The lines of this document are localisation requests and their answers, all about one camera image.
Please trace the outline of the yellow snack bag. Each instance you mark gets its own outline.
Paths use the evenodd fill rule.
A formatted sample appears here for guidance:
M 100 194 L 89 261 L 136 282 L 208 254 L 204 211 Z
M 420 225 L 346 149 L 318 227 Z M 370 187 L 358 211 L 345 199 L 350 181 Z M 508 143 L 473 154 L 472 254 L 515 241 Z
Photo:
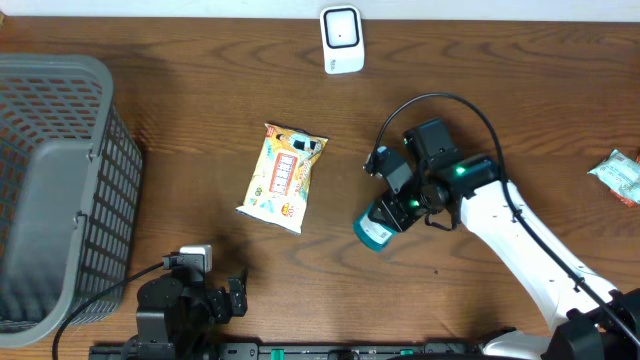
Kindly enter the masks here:
M 306 131 L 267 123 L 266 135 L 238 213 L 302 231 L 311 173 L 328 139 Z

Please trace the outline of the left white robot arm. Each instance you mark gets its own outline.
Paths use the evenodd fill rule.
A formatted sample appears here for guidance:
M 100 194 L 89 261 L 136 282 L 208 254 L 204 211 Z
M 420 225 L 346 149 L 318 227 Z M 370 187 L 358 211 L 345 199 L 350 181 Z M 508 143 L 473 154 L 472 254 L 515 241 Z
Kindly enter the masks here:
M 137 293 L 136 359 L 218 359 L 209 340 L 215 325 L 227 324 L 248 310 L 248 272 L 211 288 L 201 265 L 171 265 L 170 272 L 145 283 Z

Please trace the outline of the teal Listerine mouthwash bottle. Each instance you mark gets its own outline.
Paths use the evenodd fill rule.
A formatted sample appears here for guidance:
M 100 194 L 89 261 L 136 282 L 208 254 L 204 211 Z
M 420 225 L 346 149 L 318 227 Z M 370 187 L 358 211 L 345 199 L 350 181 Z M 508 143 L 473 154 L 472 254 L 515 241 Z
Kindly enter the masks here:
M 381 252 L 388 246 L 391 239 L 395 237 L 398 232 L 389 227 L 384 219 L 379 221 L 374 220 L 374 213 L 378 210 L 378 207 L 371 203 L 367 210 L 353 223 L 353 231 L 358 239 L 367 248 L 374 252 Z

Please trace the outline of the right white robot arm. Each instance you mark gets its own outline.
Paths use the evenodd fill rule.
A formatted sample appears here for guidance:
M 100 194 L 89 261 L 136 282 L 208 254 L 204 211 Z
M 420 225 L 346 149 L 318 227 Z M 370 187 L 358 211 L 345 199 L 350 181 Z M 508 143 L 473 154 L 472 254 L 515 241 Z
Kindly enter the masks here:
M 446 211 L 507 266 L 541 312 L 548 337 L 503 330 L 474 346 L 477 359 L 636 359 L 639 293 L 620 292 L 580 261 L 502 182 L 489 156 L 465 157 L 434 119 L 404 134 L 403 157 L 376 146 L 366 171 L 387 190 L 354 223 L 370 249 L 384 249 L 418 220 Z

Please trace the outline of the red Top chocolate bar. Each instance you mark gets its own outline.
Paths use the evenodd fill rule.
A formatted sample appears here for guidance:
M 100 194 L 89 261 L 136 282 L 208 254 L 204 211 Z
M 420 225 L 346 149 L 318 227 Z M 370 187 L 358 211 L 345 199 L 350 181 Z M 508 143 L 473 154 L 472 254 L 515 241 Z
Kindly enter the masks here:
M 614 170 L 613 191 L 624 200 L 628 206 L 639 204 L 639 164 L 622 153 L 612 156 Z

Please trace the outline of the light blue wet wipes pack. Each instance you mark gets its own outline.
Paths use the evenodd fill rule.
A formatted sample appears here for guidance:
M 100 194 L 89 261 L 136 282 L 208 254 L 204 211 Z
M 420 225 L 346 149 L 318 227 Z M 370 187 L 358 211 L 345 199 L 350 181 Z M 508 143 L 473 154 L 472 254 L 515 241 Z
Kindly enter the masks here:
M 614 149 L 609 157 L 589 171 L 626 201 L 639 203 L 639 163 Z

